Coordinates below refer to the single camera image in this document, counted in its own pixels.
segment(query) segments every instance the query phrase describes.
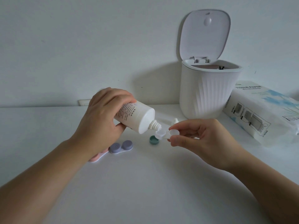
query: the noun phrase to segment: white table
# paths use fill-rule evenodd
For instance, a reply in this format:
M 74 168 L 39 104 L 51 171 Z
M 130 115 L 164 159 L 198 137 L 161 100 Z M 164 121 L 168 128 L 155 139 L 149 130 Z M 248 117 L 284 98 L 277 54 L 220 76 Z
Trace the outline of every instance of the white table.
M 166 127 L 184 120 L 178 105 L 153 105 Z M 86 107 L 0 109 L 0 185 L 68 139 Z M 252 154 L 299 183 L 299 146 L 263 148 L 225 114 L 219 120 Z M 166 140 L 149 144 L 126 129 L 133 150 L 87 163 L 70 181 L 44 223 L 271 223 L 233 175 Z

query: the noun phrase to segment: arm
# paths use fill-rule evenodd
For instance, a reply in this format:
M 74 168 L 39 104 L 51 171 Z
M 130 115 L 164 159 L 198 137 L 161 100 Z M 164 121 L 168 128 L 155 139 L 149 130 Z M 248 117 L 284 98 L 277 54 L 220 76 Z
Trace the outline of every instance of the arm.
M 180 131 L 170 138 L 172 146 L 184 147 L 209 165 L 232 173 L 274 222 L 299 223 L 299 185 L 243 149 L 217 120 L 186 120 L 169 129 Z
M 107 88 L 89 103 L 74 135 L 0 188 L 0 223 L 40 223 L 74 174 L 125 130 L 113 118 L 123 104 L 135 102 L 125 90 Z

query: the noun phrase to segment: green cap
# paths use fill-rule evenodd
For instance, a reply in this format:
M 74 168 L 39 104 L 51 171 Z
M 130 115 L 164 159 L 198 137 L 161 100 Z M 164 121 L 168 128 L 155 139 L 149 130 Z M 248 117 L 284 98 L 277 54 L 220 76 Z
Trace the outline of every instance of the green cap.
M 153 135 L 150 137 L 150 143 L 152 145 L 157 145 L 157 144 L 159 144 L 159 139 L 156 139 L 156 137 Z

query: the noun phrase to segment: white wall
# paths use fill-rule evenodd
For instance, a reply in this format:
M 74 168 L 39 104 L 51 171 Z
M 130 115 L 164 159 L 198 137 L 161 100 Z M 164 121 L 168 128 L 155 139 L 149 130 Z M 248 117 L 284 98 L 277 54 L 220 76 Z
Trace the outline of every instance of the white wall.
M 221 56 L 250 79 L 299 98 L 299 0 L 0 0 L 0 107 L 77 105 L 102 87 L 178 103 L 179 26 L 222 9 Z

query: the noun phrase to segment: small desktop trash bin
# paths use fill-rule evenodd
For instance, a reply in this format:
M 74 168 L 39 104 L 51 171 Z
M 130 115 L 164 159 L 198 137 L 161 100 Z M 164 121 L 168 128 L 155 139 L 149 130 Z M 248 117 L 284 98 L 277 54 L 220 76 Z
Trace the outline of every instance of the small desktop trash bin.
M 221 10 L 193 11 L 183 24 L 180 107 L 189 119 L 218 117 L 243 70 L 218 60 L 229 30 L 230 17 Z

